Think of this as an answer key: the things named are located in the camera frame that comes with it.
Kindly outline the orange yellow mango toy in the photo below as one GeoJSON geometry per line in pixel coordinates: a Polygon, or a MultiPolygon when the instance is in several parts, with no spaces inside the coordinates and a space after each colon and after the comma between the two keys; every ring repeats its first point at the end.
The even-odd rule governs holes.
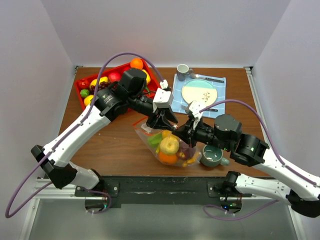
{"type": "Polygon", "coordinates": [[[167,138],[167,137],[172,137],[172,138],[177,138],[175,135],[173,135],[172,134],[172,132],[171,131],[169,131],[169,130],[163,130],[162,132],[161,132],[161,135],[162,135],[162,138],[163,139],[165,139],[165,138],[167,138]]]}

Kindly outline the orange pretzel snack toy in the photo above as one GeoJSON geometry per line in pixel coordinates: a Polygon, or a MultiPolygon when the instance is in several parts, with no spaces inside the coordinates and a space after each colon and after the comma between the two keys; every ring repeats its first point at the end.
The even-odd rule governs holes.
{"type": "Polygon", "coordinates": [[[199,151],[195,152],[194,155],[190,159],[187,159],[186,161],[183,162],[182,167],[187,167],[187,166],[190,166],[190,165],[193,165],[193,164],[199,162],[201,157],[202,157],[201,152],[199,152],[199,151]]]}

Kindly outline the yellow lemon toy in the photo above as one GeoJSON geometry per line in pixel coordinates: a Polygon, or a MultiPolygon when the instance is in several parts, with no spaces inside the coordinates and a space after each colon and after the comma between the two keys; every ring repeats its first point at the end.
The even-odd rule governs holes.
{"type": "Polygon", "coordinates": [[[175,155],[180,147],[180,143],[176,138],[166,137],[160,142],[160,151],[166,155],[175,155]]]}

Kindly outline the clear zip top bag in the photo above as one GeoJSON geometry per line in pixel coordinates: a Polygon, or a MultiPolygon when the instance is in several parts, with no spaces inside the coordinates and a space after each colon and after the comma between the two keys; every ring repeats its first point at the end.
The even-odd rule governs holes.
{"type": "Polygon", "coordinates": [[[147,119],[144,117],[132,126],[158,161],[164,165],[183,168],[200,162],[202,153],[197,147],[190,147],[169,130],[148,127],[147,119]]]}

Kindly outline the orange tangerine toy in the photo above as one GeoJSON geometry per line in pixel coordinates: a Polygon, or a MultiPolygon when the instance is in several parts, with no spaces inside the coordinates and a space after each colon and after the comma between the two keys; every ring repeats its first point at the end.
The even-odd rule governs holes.
{"type": "Polygon", "coordinates": [[[158,159],[160,162],[167,165],[175,165],[178,162],[178,157],[175,154],[167,155],[162,151],[158,153],[158,159]]]}

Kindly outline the green bell pepper toy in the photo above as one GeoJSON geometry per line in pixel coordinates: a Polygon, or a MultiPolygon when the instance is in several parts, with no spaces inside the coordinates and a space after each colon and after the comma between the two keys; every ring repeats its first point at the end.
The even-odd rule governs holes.
{"type": "Polygon", "coordinates": [[[162,134],[161,133],[158,133],[158,134],[155,134],[155,135],[152,135],[152,136],[149,136],[147,138],[147,143],[150,147],[152,148],[156,148],[160,142],[162,141],[163,137],[162,137],[162,134]]]}

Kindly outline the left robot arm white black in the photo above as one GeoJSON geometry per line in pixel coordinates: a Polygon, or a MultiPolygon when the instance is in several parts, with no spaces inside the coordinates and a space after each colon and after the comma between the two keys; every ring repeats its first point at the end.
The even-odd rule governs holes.
{"type": "Polygon", "coordinates": [[[146,86],[147,75],[142,70],[131,68],[125,71],[120,81],[99,90],[93,104],[88,105],[56,139],[31,149],[31,154],[57,189],[71,184],[84,187],[92,196],[103,192],[104,183],[98,173],[75,165],[71,159],[95,133],[128,109],[147,116],[146,124],[152,129],[175,129],[178,120],[171,109],[172,93],[158,88],[155,96],[149,98],[143,93],[146,86]]]}

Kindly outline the dark red plum toy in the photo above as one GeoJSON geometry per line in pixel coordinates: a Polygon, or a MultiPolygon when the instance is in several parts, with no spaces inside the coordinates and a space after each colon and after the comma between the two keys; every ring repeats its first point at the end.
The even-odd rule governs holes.
{"type": "Polygon", "coordinates": [[[196,149],[193,147],[180,147],[176,156],[183,161],[191,159],[196,152],[196,149]]]}

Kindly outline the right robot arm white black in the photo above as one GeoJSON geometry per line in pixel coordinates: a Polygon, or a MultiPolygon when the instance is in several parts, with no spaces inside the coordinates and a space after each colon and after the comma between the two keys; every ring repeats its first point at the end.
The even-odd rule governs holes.
{"type": "Polygon", "coordinates": [[[267,173],[273,180],[229,171],[215,190],[225,197],[259,195],[281,201],[309,218],[320,215],[320,179],[287,160],[277,158],[274,149],[254,135],[242,132],[242,124],[229,114],[218,116],[210,126],[190,117],[173,131],[188,145],[204,143],[229,152],[236,163],[267,173]]]}

